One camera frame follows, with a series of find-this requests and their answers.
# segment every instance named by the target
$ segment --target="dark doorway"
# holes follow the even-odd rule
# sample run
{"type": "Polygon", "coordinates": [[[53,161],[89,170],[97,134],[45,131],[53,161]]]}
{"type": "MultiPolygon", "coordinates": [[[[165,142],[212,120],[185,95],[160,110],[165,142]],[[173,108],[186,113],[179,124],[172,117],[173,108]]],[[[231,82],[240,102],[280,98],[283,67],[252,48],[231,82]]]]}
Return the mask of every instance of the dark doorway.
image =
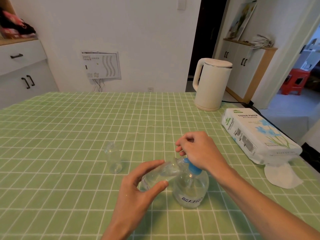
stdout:
{"type": "Polygon", "coordinates": [[[227,0],[201,0],[189,76],[195,75],[198,60],[212,57],[226,3],[227,0]]]}

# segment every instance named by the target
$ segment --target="red plastic stool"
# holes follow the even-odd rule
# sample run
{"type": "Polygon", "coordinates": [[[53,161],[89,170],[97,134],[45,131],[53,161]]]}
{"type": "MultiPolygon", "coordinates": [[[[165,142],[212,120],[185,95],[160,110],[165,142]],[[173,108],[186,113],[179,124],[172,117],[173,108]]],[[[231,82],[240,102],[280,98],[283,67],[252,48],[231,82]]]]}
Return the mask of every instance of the red plastic stool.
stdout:
{"type": "Polygon", "coordinates": [[[309,76],[310,72],[308,71],[291,69],[289,75],[281,86],[281,94],[288,95],[292,91],[298,91],[297,95],[300,95],[309,76]]]}

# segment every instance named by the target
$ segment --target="electric kettle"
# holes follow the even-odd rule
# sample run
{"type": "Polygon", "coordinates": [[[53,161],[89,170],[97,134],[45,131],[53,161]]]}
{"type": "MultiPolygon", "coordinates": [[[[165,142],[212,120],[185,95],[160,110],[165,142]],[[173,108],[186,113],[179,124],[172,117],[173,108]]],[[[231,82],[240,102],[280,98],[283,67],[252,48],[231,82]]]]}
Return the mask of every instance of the electric kettle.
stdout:
{"type": "Polygon", "coordinates": [[[232,63],[225,60],[202,58],[198,61],[192,84],[197,92],[194,104],[198,109],[215,111],[220,108],[231,70],[232,63]]]}

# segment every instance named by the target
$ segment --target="small empty bottle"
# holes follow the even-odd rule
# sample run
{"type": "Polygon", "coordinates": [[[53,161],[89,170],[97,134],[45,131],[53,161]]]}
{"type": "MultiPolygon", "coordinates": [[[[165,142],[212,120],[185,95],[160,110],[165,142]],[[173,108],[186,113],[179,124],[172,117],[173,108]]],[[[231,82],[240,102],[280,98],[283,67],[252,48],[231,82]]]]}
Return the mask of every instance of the small empty bottle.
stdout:
{"type": "Polygon", "coordinates": [[[115,148],[113,142],[109,142],[106,146],[107,169],[110,173],[116,174],[122,170],[120,152],[115,148]]]}
{"type": "Polygon", "coordinates": [[[188,162],[189,161],[185,161],[183,157],[179,159],[174,158],[172,161],[166,161],[164,164],[144,175],[141,179],[141,184],[146,190],[149,190],[157,182],[162,180],[169,181],[181,174],[184,170],[187,170],[188,162]]]}
{"type": "Polygon", "coordinates": [[[173,182],[173,196],[185,208],[196,208],[200,205],[209,187],[206,171],[189,163],[188,170],[180,174],[173,182]]]}

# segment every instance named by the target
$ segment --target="black drawer handle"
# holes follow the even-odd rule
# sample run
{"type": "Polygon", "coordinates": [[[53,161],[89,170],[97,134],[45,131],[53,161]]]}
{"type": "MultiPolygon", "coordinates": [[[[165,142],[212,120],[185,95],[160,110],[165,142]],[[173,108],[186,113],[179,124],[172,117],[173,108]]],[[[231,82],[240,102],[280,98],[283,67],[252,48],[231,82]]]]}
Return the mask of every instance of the black drawer handle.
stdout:
{"type": "Polygon", "coordinates": [[[24,77],[22,77],[21,79],[22,79],[22,80],[24,80],[24,81],[26,82],[27,89],[29,89],[29,88],[30,88],[30,86],[29,86],[29,84],[28,84],[27,80],[26,80],[24,77]]]}
{"type": "Polygon", "coordinates": [[[10,56],[11,57],[11,59],[14,59],[14,58],[18,58],[18,57],[21,57],[21,56],[23,56],[22,54],[18,54],[17,56],[10,56]]]}
{"type": "Polygon", "coordinates": [[[28,77],[28,78],[30,78],[30,80],[31,80],[31,82],[32,82],[31,86],[34,86],[34,85],[35,85],[35,83],[33,82],[33,80],[32,80],[32,78],[31,78],[31,76],[27,75],[27,77],[28,77]]]}

